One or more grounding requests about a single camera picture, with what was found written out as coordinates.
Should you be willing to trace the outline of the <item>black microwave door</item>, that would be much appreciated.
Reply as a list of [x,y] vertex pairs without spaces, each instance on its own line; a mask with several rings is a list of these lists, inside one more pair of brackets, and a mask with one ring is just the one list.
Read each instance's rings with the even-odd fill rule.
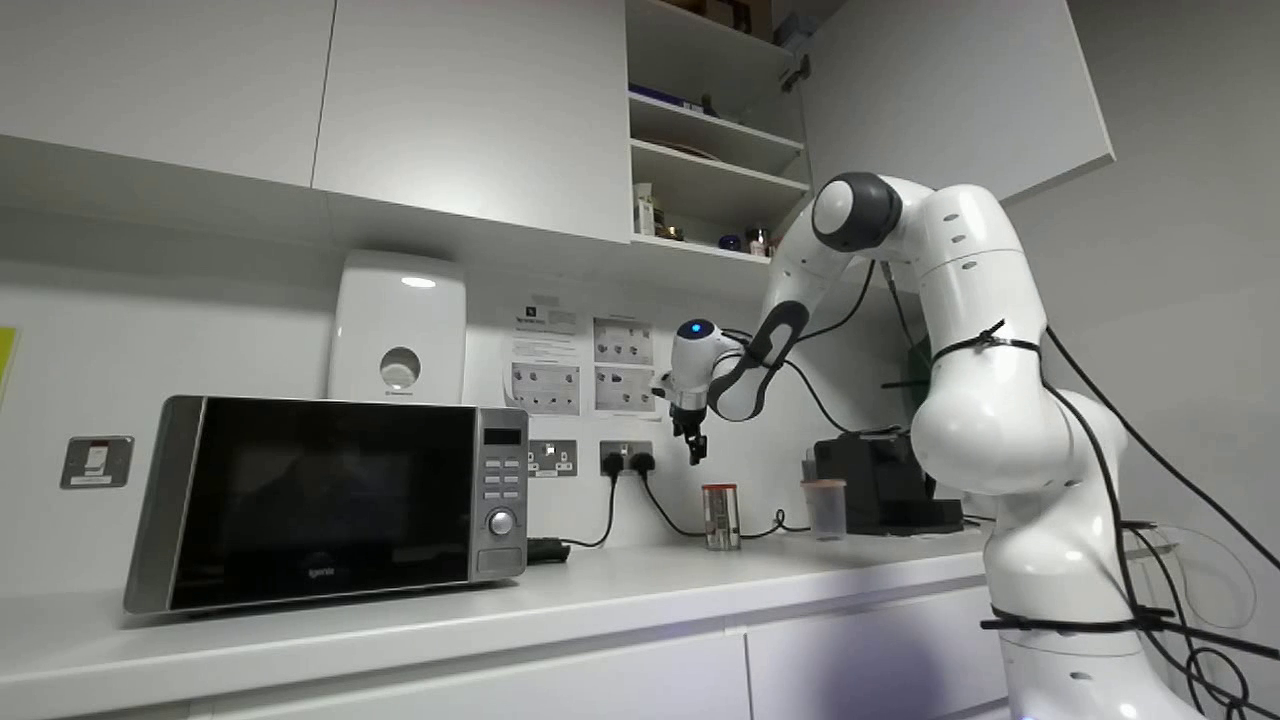
[[207,400],[170,607],[465,582],[476,428],[460,406]]

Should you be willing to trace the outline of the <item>silver wall socket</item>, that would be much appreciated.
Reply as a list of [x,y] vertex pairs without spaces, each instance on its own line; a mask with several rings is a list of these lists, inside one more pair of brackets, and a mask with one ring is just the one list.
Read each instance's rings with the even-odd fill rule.
[[527,446],[527,473],[531,478],[576,477],[579,474],[579,442],[576,439],[531,439]]
[[623,459],[623,468],[620,470],[618,475],[622,477],[639,477],[639,473],[634,468],[634,457],[636,455],[646,454],[652,460],[657,460],[657,452],[654,445],[648,439],[635,439],[635,441],[622,441],[622,439],[603,439],[598,445],[598,460],[599,460],[599,475],[608,477],[609,473],[605,470],[605,460],[611,454],[618,454]]

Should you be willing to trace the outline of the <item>white wall dispenser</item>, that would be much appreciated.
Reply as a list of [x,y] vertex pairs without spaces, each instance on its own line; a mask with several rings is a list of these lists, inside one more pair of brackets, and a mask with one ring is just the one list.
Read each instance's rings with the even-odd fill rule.
[[326,396],[460,404],[466,329],[461,265],[398,252],[353,251],[340,275]]

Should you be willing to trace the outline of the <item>glass jar with red lid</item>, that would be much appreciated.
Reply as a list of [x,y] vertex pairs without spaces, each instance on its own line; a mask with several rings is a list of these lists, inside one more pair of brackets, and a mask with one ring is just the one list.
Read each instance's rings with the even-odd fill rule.
[[701,487],[705,547],[732,552],[741,548],[739,487],[730,483]]

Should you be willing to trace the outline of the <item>white base cabinet door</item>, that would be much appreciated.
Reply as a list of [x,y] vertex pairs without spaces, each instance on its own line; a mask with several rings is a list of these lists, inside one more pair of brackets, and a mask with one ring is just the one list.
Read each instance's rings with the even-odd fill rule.
[[983,585],[750,626],[753,720],[1010,720]]
[[216,698],[210,720],[750,720],[744,641],[709,634],[430,664]]

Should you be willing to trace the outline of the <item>clear plastic cup with lid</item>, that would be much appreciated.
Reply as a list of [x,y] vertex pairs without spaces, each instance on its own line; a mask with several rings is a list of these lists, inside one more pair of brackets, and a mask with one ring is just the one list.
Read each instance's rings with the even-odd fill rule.
[[805,480],[801,488],[812,536],[818,541],[842,541],[847,534],[846,480]]

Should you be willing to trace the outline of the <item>silver microwave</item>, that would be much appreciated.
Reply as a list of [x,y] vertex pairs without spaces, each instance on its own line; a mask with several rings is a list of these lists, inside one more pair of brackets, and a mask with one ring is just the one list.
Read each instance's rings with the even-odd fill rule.
[[132,616],[486,585],[529,544],[516,407],[175,395],[125,580]]

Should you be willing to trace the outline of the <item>black coffee machine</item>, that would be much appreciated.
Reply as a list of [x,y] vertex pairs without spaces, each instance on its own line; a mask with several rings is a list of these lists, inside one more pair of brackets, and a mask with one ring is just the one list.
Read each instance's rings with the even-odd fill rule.
[[919,464],[910,433],[884,428],[844,433],[813,446],[817,478],[844,480],[851,536],[929,536],[965,529],[963,503],[937,498],[937,480]]

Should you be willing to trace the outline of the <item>paper instruction sheet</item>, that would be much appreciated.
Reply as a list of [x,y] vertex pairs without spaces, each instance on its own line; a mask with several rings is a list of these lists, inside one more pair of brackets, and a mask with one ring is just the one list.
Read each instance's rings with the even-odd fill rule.
[[591,320],[591,350],[595,411],[654,416],[653,325],[626,316],[595,316]]
[[531,416],[582,410],[580,315],[561,299],[534,295],[515,305],[503,341],[506,405]]

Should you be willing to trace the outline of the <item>silver switch plate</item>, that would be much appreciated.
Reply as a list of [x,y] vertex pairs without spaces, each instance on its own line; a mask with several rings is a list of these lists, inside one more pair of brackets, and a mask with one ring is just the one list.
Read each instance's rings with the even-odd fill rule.
[[131,474],[132,436],[69,438],[61,465],[61,489],[124,487]]

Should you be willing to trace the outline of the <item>white wall cabinet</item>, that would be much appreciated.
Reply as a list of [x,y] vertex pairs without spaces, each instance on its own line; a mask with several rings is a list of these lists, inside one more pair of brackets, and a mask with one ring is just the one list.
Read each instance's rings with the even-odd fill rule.
[[1015,202],[1115,159],[1066,0],[0,0],[0,258],[196,236],[622,243],[628,187],[778,225],[876,170]]

